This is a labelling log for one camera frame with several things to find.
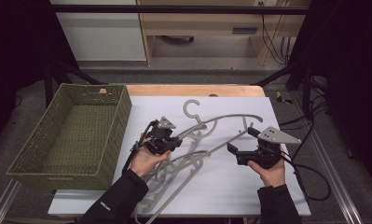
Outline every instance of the woven basket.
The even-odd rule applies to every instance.
[[[61,84],[7,175],[39,189],[108,189],[130,113],[126,86]]]

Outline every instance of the wooden table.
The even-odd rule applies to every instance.
[[[130,96],[246,96],[264,97],[259,86],[239,85],[127,85]]]
[[[265,2],[265,7],[308,7],[310,0],[137,0],[140,6],[231,6],[258,7],[258,2]],[[155,45],[155,36],[168,35],[223,35],[249,36],[252,47],[260,65],[266,65],[277,37],[297,37],[304,15],[265,15],[264,24],[261,15],[230,14],[172,14],[140,13],[142,35],[145,44],[147,63],[151,65]]]

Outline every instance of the black curtain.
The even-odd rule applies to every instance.
[[[324,1],[312,3],[328,6]],[[324,18],[305,19],[291,61],[322,24]],[[330,112],[350,151],[372,175],[372,1],[342,1],[324,26],[307,54],[308,67],[312,76],[326,77]]]
[[[78,68],[56,14],[31,10],[32,4],[50,2],[0,0],[0,132],[14,109],[17,91],[44,79],[48,62]],[[62,71],[55,78],[70,82]]]

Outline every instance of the human hand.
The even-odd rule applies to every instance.
[[[168,150],[162,155],[153,155],[147,147],[141,146],[132,159],[131,170],[142,178],[148,175],[158,163],[166,161],[170,153],[170,150]]]
[[[276,188],[285,184],[284,159],[280,159],[274,166],[272,166],[268,170],[262,168],[254,161],[248,161],[247,164],[260,175],[265,187],[272,186]]]

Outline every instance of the black sleeve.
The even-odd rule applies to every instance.
[[[258,191],[261,203],[261,223],[302,223],[286,185],[261,188]]]
[[[127,223],[148,186],[136,173],[128,170],[98,199],[77,224]]]

